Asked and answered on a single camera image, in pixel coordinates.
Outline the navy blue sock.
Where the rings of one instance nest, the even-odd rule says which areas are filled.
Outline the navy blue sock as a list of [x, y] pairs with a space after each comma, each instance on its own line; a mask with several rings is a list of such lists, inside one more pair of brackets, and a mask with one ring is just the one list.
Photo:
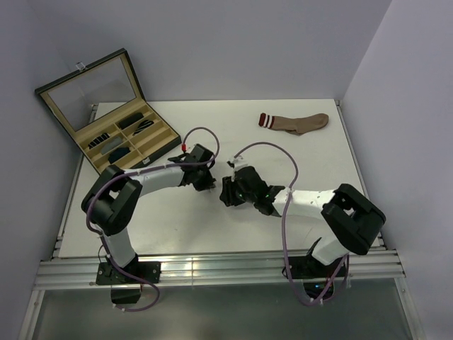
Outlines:
[[114, 164], [116, 161], [123, 158], [128, 153], [130, 153], [129, 147], [118, 147], [109, 154], [108, 161], [110, 164]]

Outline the grey sock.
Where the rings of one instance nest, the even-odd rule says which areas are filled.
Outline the grey sock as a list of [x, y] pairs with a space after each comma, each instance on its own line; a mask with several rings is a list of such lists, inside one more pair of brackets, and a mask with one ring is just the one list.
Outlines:
[[103, 147], [101, 148], [101, 155], [109, 153], [111, 150], [115, 149], [119, 145], [122, 144], [122, 138], [117, 136], [114, 137], [112, 140], [106, 142]]

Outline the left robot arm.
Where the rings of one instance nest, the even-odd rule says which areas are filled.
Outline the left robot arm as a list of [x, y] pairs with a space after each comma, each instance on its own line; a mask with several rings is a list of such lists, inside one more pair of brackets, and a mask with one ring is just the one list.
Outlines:
[[113, 275], [122, 283], [133, 281], [138, 274], [138, 255], [133, 249], [127, 226], [139, 198], [164, 188], [193, 186], [196, 191], [214, 188], [210, 169], [215, 162], [171, 162], [161, 166], [123, 170], [110, 165], [82, 200], [91, 231], [102, 236], [110, 255]]

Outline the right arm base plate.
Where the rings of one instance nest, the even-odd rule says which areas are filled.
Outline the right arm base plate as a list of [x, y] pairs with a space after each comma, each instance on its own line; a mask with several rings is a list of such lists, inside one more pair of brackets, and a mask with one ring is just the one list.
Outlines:
[[336, 270], [341, 258], [324, 266], [311, 256], [290, 256], [289, 269], [293, 279], [330, 278]]

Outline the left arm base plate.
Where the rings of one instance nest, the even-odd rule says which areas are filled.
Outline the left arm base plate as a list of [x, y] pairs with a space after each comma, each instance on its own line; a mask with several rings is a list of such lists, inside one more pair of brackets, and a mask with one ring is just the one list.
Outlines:
[[161, 263], [158, 261], [139, 261], [123, 272], [109, 262], [102, 262], [98, 266], [96, 285], [142, 284], [144, 281], [155, 284], [159, 282], [160, 274]]

